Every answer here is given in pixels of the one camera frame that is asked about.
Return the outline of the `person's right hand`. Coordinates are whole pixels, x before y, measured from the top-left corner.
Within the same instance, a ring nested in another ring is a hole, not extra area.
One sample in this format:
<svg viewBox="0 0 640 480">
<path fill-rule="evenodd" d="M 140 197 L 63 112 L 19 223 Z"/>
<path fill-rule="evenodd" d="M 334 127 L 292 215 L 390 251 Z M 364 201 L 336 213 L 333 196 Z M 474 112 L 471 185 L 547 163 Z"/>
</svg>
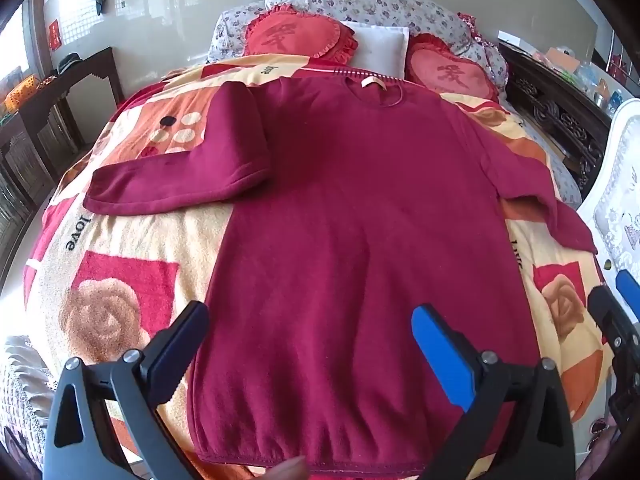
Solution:
<svg viewBox="0 0 640 480">
<path fill-rule="evenodd" d="M 262 480 L 308 480 L 310 472 L 306 458 L 298 456 L 268 469 L 260 478 Z"/>
</svg>

